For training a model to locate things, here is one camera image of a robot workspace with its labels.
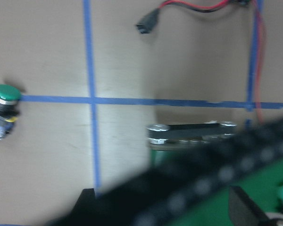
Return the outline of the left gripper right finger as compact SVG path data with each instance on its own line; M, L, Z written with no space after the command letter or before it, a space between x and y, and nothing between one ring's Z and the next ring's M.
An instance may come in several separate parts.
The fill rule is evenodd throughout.
M234 226L267 226L269 217L239 186L230 186L228 216Z

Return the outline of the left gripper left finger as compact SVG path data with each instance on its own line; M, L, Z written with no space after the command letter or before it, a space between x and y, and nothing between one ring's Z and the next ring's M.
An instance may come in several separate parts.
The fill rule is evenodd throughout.
M92 203L95 200L95 191L93 188L83 189L78 197L73 209L66 219L67 226L86 226L90 220Z

